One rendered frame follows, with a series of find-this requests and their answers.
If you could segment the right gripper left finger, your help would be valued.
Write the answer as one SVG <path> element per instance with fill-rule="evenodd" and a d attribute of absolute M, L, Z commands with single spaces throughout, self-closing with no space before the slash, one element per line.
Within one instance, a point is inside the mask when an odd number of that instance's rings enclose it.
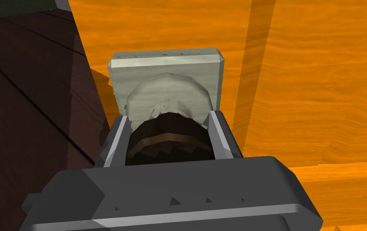
<path fill-rule="evenodd" d="M 131 124 L 128 117 L 116 117 L 94 167 L 125 166 L 130 135 Z"/>

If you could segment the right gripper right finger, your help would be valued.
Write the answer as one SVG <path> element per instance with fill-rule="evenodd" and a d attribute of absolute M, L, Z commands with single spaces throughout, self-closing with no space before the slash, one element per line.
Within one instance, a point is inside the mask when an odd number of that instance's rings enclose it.
<path fill-rule="evenodd" d="M 216 160 L 244 157 L 221 111 L 210 112 L 208 133 Z"/>

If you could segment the grey and brown door knob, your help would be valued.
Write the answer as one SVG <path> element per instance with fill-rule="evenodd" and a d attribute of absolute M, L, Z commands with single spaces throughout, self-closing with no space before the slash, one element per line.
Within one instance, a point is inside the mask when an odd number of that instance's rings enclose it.
<path fill-rule="evenodd" d="M 107 67 L 131 124 L 125 165 L 215 159 L 208 121 L 224 69 L 216 48 L 115 53 Z"/>

